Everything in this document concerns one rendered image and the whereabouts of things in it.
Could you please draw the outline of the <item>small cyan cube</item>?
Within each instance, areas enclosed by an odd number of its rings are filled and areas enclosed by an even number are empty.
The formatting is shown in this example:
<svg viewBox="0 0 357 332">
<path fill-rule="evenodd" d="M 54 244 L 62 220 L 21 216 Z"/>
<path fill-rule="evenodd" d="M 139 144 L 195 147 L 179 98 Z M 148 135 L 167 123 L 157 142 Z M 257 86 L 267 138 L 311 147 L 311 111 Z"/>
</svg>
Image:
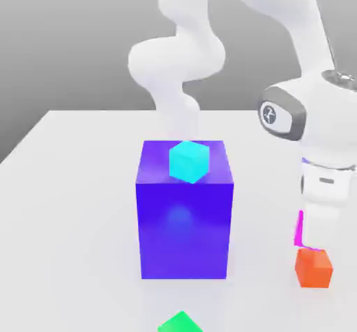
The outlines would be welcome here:
<svg viewBox="0 0 357 332">
<path fill-rule="evenodd" d="M 169 175 L 196 183 L 209 171 L 210 149 L 204 144 L 182 141 L 169 150 Z"/>
</svg>

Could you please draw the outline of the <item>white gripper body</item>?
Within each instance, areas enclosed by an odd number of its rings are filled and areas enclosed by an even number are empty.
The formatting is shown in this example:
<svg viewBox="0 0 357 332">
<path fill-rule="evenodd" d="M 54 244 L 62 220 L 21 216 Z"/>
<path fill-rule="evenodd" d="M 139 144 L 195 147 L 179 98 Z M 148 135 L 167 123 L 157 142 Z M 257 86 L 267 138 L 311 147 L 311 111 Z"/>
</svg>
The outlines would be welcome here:
<svg viewBox="0 0 357 332">
<path fill-rule="evenodd" d="M 332 202 L 303 200 L 303 245 L 315 250 L 332 250 L 338 242 L 339 230 L 349 199 Z"/>
</svg>

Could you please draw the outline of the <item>small green cube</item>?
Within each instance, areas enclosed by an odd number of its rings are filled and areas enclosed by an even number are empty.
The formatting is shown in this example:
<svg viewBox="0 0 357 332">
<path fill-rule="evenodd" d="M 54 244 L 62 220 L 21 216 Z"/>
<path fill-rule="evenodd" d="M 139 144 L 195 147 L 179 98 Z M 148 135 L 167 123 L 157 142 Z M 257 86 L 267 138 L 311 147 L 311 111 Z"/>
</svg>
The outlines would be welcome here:
<svg viewBox="0 0 357 332">
<path fill-rule="evenodd" d="M 180 311 L 159 325 L 157 332 L 203 332 L 186 312 Z"/>
</svg>

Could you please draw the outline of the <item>large blue box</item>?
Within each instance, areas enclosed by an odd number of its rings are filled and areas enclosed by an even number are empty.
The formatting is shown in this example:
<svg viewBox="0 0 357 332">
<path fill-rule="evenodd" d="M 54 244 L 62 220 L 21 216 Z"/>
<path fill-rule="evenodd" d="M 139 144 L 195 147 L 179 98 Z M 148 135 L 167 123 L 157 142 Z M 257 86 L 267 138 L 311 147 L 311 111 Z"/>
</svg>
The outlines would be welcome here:
<svg viewBox="0 0 357 332">
<path fill-rule="evenodd" d="M 142 146 L 135 182 L 143 279 L 224 279 L 227 276 L 234 180 L 225 145 L 205 141 L 208 173 L 196 183 L 169 175 L 175 141 Z"/>
</svg>

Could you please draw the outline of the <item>small orange cube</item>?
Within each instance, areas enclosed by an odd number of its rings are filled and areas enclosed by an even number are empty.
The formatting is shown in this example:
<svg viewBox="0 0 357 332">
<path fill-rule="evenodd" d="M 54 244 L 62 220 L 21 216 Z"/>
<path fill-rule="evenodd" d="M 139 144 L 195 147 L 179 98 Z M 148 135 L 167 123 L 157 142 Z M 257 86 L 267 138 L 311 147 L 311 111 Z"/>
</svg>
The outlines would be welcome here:
<svg viewBox="0 0 357 332">
<path fill-rule="evenodd" d="M 299 248 L 296 255 L 295 272 L 303 288 L 329 288 L 333 265 L 325 250 Z"/>
</svg>

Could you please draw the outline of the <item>small magenta cube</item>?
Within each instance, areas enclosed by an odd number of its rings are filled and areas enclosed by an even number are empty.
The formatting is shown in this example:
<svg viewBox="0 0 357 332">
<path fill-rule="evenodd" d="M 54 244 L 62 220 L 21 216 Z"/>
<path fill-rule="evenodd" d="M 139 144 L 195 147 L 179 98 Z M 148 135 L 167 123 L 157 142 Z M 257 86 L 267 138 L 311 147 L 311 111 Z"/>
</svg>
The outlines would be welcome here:
<svg viewBox="0 0 357 332">
<path fill-rule="evenodd" d="M 325 238 L 324 224 L 321 220 L 300 210 L 296 221 L 294 245 L 307 250 L 323 251 Z"/>
</svg>

